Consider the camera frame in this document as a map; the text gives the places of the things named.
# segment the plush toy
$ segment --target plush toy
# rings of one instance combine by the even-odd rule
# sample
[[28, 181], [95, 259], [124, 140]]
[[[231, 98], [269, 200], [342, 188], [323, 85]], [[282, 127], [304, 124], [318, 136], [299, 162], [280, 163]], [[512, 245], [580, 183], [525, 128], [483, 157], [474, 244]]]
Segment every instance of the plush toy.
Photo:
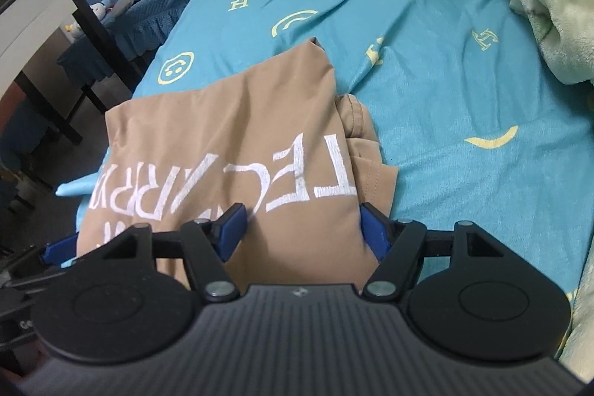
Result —
[[[93, 12], [97, 16], [97, 19], [103, 20], [111, 5], [112, 3], [110, 0], [102, 0], [97, 4], [93, 4], [91, 6], [91, 9], [93, 9]], [[76, 21], [72, 24], [67, 24], [66, 26], [64, 26], [64, 29], [66, 29], [66, 32], [69, 32], [74, 39], [78, 39], [84, 34], [84, 32], [82, 32], [82, 29], [78, 25], [78, 22]]]

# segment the gray ribbed panel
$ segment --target gray ribbed panel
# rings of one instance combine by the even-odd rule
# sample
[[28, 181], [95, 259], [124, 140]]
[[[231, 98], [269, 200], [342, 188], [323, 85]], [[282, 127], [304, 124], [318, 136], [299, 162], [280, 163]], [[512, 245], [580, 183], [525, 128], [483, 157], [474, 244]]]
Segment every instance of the gray ribbed panel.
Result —
[[256, 287], [209, 306], [189, 333], [118, 367], [53, 360], [23, 383], [30, 396], [572, 396], [580, 383], [545, 359], [474, 367], [421, 343], [399, 310], [348, 286]]

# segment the silver bolt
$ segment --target silver bolt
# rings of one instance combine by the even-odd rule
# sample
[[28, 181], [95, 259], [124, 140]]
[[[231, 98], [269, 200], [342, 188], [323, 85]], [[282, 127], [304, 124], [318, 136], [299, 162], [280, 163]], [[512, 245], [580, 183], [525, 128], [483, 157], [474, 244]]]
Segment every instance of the silver bolt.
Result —
[[206, 284], [206, 292], [212, 297], [227, 297], [233, 294], [235, 286], [226, 280], [217, 280]]
[[367, 284], [367, 292], [377, 297], [387, 297], [388, 295], [396, 292], [396, 286], [392, 282], [386, 280], [376, 280], [370, 284]]

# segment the dark floor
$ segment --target dark floor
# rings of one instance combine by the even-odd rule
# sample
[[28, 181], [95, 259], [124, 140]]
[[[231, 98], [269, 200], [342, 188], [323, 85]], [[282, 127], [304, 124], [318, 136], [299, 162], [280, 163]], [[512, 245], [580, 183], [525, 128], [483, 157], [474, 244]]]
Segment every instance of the dark floor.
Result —
[[[130, 98], [130, 92], [116, 76], [95, 84], [93, 90], [108, 108]], [[82, 135], [80, 145], [75, 146], [62, 136], [56, 142], [44, 141], [33, 153], [35, 172], [55, 187], [97, 171], [108, 147], [105, 119], [88, 99], [72, 119], [72, 126]], [[0, 210], [3, 245], [20, 250], [31, 244], [42, 246], [75, 232], [79, 197], [56, 197], [28, 180], [19, 184], [19, 192], [36, 208], [30, 211], [13, 202], [11, 206], [17, 215]]]

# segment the bed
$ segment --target bed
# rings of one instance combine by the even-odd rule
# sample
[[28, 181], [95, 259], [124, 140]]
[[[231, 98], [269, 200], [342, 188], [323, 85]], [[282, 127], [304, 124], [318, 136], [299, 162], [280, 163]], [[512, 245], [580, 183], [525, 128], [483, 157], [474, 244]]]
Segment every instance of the bed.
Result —
[[[571, 301], [594, 227], [592, 87], [554, 78], [509, 1], [191, 0], [134, 97], [203, 88], [315, 36], [399, 166], [391, 218], [473, 220]], [[88, 200], [96, 179], [60, 194]]]

